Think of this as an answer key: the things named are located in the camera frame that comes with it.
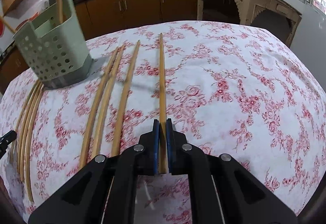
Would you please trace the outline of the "far-left group chopstick three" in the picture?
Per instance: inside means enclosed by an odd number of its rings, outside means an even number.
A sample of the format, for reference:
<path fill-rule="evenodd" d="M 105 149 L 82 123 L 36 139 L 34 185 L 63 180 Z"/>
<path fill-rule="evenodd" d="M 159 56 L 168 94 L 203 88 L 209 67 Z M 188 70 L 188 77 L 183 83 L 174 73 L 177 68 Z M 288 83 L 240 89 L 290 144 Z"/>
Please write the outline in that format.
<path fill-rule="evenodd" d="M 19 133 L 19 141 L 18 141 L 18 148 L 17 148 L 17 172 L 20 174 L 20 158 L 21 158 L 21 150 L 22 150 L 22 143 L 23 143 L 23 135 L 24 135 L 24 128 L 27 119 L 27 115 L 29 113 L 30 104 L 32 103 L 33 98 L 35 97 L 35 93 L 37 88 L 40 86 L 40 81 L 36 81 L 28 94 L 28 97 L 23 104 L 23 108 L 20 114 L 20 119 L 18 125 L 20 125 L 20 133 Z"/>

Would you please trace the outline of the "far-left group chopstick four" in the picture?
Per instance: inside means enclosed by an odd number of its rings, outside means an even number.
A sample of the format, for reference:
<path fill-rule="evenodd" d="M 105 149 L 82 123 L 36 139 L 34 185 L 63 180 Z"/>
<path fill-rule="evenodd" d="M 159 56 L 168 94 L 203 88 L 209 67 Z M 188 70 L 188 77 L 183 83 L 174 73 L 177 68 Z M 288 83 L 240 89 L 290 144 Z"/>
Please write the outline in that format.
<path fill-rule="evenodd" d="M 19 128 L 19 126 L 20 126 L 20 122 L 21 122 L 21 119 L 22 119 L 22 117 L 23 117 L 23 114 L 24 114 L 24 111 L 25 111 L 25 109 L 26 109 L 26 106 L 27 106 L 27 104 L 29 103 L 30 98 L 31 98 L 31 96 L 32 96 L 32 94 L 33 94 L 33 92 L 34 92 L 34 90 L 35 90 L 35 88 L 36 88 L 38 82 L 39 82 L 39 81 L 36 81 L 36 82 L 34 83 L 34 85 L 33 85 L 32 89 L 30 90 L 30 92 L 29 92 L 29 94 L 28 94 L 28 96 L 27 96 L 25 102 L 23 103 L 22 109 L 21 109 L 21 111 L 20 111 L 20 115 L 19 115 L 18 120 L 17 120 L 17 123 L 16 123 L 16 127 L 15 127 L 15 131 L 16 131 L 17 134 L 18 134 L 18 128 Z M 14 161 L 14 152 L 15 152 L 15 148 L 16 148 L 16 146 L 17 146 L 17 142 L 18 142 L 17 140 L 14 140 L 14 142 L 12 143 L 11 150 L 10 150 L 9 161 L 10 161 L 11 164 L 12 164 L 13 161 Z"/>

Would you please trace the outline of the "wooden chopstick mid pair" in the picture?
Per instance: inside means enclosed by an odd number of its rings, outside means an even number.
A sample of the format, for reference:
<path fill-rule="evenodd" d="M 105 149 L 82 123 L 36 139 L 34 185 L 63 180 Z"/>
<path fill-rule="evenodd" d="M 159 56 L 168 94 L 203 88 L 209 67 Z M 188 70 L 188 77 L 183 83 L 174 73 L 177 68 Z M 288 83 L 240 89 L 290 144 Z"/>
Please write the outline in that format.
<path fill-rule="evenodd" d="M 86 129 L 85 129 L 85 133 L 83 135 L 83 142 L 82 142 L 82 148 L 81 148 L 81 152 L 80 152 L 80 160 L 79 160 L 79 169 L 82 169 L 85 164 L 87 163 L 87 159 L 88 159 L 88 148 L 89 148 L 89 142 L 93 133 L 93 126 L 95 123 L 95 118 L 97 115 L 97 110 L 99 107 L 99 103 L 101 101 L 102 98 L 102 94 L 104 91 L 104 88 L 107 84 L 107 81 L 109 79 L 109 74 L 110 71 L 114 65 L 114 62 L 116 60 L 117 57 L 117 53 L 119 51 L 119 47 L 117 47 L 114 51 L 113 54 L 105 68 L 104 74 L 101 78 L 101 81 L 99 83 L 99 86 L 97 88 L 97 92 L 95 94 L 95 98 L 93 100 L 93 104 L 91 107 L 91 111 L 87 120 L 87 125 L 86 125 Z"/>
<path fill-rule="evenodd" d="M 92 146 L 91 158 L 94 158 L 95 156 L 97 156 L 101 149 L 102 135 L 103 135 L 103 129 L 105 126 L 105 119 L 106 119 L 106 115 L 107 115 L 108 104 L 109 104 L 109 100 L 110 100 L 110 97 L 111 97 L 111 94 L 113 91 L 113 87 L 114 87 L 114 83 L 116 80 L 118 68 L 120 65 L 120 60 L 123 55 L 123 51 L 124 51 L 124 45 L 122 45 L 119 48 L 118 54 L 116 56 L 116 60 L 114 61 L 114 65 L 109 74 L 109 80 L 108 80 L 106 88 L 105 88 L 105 92 L 104 92 L 104 95 L 102 98 L 100 112 L 98 115 L 97 126 L 95 129 L 95 136 L 94 136 L 93 146 Z"/>

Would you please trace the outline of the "brown lower kitchen cabinets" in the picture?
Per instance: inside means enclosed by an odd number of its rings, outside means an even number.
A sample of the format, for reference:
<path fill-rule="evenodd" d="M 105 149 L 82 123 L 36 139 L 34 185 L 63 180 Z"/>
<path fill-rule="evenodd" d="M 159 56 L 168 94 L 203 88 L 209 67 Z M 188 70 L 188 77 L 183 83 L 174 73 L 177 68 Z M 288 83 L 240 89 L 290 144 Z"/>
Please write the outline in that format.
<path fill-rule="evenodd" d="M 85 41 L 123 29 L 197 18 L 197 0 L 73 0 Z M 28 66 L 14 42 L 1 62 L 1 91 Z"/>

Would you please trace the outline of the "wooden chopstick mid pair right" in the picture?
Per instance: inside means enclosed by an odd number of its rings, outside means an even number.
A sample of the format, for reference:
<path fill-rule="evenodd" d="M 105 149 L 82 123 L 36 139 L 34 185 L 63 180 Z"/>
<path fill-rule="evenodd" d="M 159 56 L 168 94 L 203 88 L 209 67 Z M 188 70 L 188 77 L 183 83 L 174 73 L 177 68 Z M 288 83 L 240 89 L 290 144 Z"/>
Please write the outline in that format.
<path fill-rule="evenodd" d="M 105 88 L 105 92 L 104 92 L 104 95 L 102 98 L 100 112 L 98 115 L 97 126 L 95 129 L 95 136 L 94 136 L 93 146 L 92 146 L 91 158 L 94 158 L 95 156 L 97 156 L 101 149 L 102 135 L 103 135 L 103 129 L 105 126 L 105 119 L 106 119 L 106 115 L 107 115 L 108 104 L 109 104 L 109 100 L 110 100 L 110 97 L 111 97 L 111 94 L 113 91 L 113 87 L 114 87 L 114 83 L 116 80 L 118 68 L 120 65 L 120 60 L 123 55 L 123 51 L 124 51 L 124 45 L 122 45 L 119 48 L 118 54 L 116 56 L 116 60 L 114 61 L 114 65 L 109 74 L 109 80 L 108 80 L 106 88 Z"/>

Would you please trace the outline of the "floral pink white tablecloth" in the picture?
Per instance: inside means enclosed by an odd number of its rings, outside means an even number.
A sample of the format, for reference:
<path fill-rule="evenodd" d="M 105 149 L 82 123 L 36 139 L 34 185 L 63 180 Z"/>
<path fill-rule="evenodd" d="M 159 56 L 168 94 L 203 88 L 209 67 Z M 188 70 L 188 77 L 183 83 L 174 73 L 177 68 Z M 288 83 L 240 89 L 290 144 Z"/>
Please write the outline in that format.
<path fill-rule="evenodd" d="M 79 166 L 93 100 L 113 51 L 123 56 L 108 104 L 101 154 L 110 155 L 119 101 L 137 41 L 121 149 L 159 117 L 163 34 L 167 117 L 204 153 L 229 153 L 299 214 L 325 173 L 325 91 L 279 39 L 264 29 L 180 21 L 122 30 L 87 42 L 94 59 L 81 83 L 43 93 L 30 151 L 33 199 L 15 163 L 1 159 L 1 183 L 24 220 Z"/>

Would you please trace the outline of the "green perforated utensil holder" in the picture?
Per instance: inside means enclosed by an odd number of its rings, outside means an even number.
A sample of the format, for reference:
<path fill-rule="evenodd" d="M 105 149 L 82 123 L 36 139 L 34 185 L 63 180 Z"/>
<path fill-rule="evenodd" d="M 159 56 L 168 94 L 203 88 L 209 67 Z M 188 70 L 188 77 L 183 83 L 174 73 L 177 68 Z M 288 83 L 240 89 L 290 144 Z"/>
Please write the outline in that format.
<path fill-rule="evenodd" d="M 93 62 L 73 0 L 62 0 L 62 5 L 63 23 L 58 22 L 53 4 L 13 36 L 24 60 L 48 89 L 83 81 Z"/>

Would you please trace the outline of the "far-left group chopstick two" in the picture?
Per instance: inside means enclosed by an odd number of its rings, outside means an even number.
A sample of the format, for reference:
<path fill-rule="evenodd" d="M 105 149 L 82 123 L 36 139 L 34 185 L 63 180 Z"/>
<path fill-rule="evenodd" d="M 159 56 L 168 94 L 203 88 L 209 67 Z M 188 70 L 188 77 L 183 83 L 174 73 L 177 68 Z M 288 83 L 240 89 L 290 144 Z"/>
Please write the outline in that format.
<path fill-rule="evenodd" d="M 28 151 L 28 144 L 31 141 L 31 134 L 32 128 L 34 125 L 36 110 L 38 108 L 40 94 L 43 88 L 43 84 L 41 81 L 36 81 L 34 88 L 32 89 L 32 93 L 30 98 L 27 101 L 26 106 L 26 114 L 23 119 L 23 133 L 22 133 L 22 140 L 20 144 L 20 158 L 19 158 L 19 174 L 20 174 L 20 181 L 24 182 L 24 164 L 25 164 L 25 157 Z"/>

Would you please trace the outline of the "wooden chopstick mid pair left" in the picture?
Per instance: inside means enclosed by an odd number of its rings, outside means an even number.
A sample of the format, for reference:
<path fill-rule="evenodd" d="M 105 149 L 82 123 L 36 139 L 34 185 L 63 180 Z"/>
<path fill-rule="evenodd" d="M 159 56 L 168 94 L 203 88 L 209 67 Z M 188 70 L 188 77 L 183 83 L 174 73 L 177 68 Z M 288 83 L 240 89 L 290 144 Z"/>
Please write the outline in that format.
<path fill-rule="evenodd" d="M 109 74 L 110 71 L 114 65 L 114 62 L 116 60 L 117 57 L 117 53 L 119 51 L 119 47 L 117 47 L 114 51 L 113 54 L 105 68 L 104 74 L 101 78 L 101 81 L 99 83 L 99 86 L 97 88 L 97 92 L 95 94 L 95 98 L 93 100 L 93 104 L 91 107 L 91 111 L 87 120 L 87 125 L 86 125 L 86 129 L 85 129 L 85 133 L 83 135 L 83 142 L 82 142 L 82 148 L 81 148 L 81 152 L 80 152 L 80 160 L 79 160 L 79 169 L 82 169 L 85 164 L 87 163 L 87 159 L 88 159 L 88 148 L 89 148 L 89 142 L 93 133 L 93 126 L 95 123 L 95 118 L 97 115 L 97 110 L 99 107 L 99 103 L 101 101 L 102 98 L 102 94 L 104 91 L 104 88 L 107 84 L 107 81 L 109 79 Z"/>

